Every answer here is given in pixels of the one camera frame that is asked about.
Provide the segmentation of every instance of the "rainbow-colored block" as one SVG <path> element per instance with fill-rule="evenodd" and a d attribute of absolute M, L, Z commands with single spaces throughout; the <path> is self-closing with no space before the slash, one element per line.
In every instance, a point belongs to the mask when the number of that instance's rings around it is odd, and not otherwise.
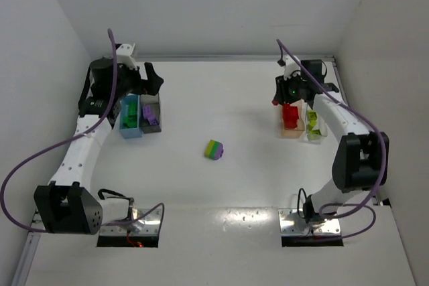
<path fill-rule="evenodd" d="M 223 144 L 215 140 L 210 140 L 210 142 L 208 142 L 206 151 L 204 152 L 204 156 L 209 159 L 219 160 L 222 157 L 222 154 Z"/>

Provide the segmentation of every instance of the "white wall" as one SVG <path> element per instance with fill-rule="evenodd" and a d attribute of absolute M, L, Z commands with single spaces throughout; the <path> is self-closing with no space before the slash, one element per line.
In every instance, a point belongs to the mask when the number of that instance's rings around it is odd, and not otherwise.
<path fill-rule="evenodd" d="M 58 0 L 92 55 L 105 30 L 141 54 L 331 54 L 360 0 Z"/>
<path fill-rule="evenodd" d="M 103 39 L 108 43 L 106 31 Z M 56 0 L 0 0 L 0 180 L 25 157 L 71 135 L 90 58 Z M 7 188 L 13 215 L 29 224 L 32 194 L 64 149 L 18 171 Z M 0 212 L 0 285 L 11 282 L 26 231 Z"/>
<path fill-rule="evenodd" d="M 428 53 L 429 0 L 363 0 L 337 53 L 351 104 L 391 139 L 385 193 L 419 285 L 429 285 Z"/>

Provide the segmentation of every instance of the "white table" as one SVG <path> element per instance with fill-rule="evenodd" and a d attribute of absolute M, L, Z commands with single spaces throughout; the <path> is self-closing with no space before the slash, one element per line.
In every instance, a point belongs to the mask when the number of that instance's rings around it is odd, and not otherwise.
<path fill-rule="evenodd" d="M 335 82 L 333 65 L 326 81 Z M 154 62 L 162 132 L 124 140 L 113 131 L 94 172 L 100 188 L 141 208 L 166 203 L 159 248 L 96 248 L 96 236 L 43 235 L 27 286 L 414 285 L 390 208 L 344 247 L 282 248 L 276 207 L 330 179 L 337 143 L 279 138 L 271 100 L 282 69 L 264 62 Z M 221 160 L 203 157 L 210 139 Z M 370 221 L 341 220 L 343 234 Z"/>

